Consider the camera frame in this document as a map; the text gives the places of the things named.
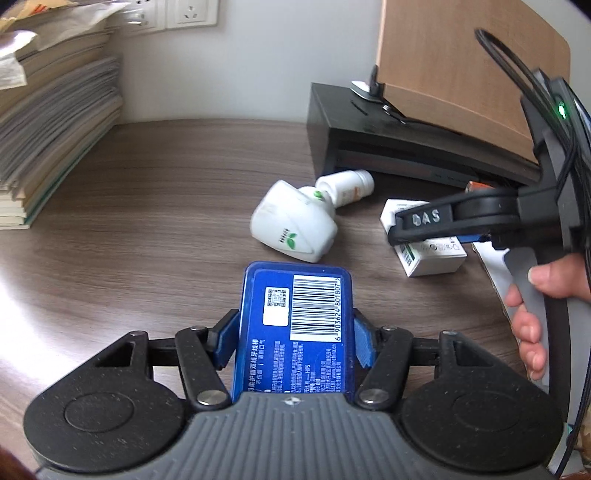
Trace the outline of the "person's right hand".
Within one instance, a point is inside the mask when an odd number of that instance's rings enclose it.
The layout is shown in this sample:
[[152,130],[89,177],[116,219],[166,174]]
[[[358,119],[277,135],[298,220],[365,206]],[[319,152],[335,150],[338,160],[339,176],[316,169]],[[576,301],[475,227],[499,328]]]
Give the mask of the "person's right hand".
[[[544,265],[532,267],[528,281],[539,292],[555,299],[576,297],[590,302],[590,289],[585,261],[581,254],[573,253]],[[519,356],[532,380],[543,377],[548,353],[542,345],[540,320],[527,310],[519,288],[511,284],[505,303],[516,311],[511,320],[511,329],[519,340]]]

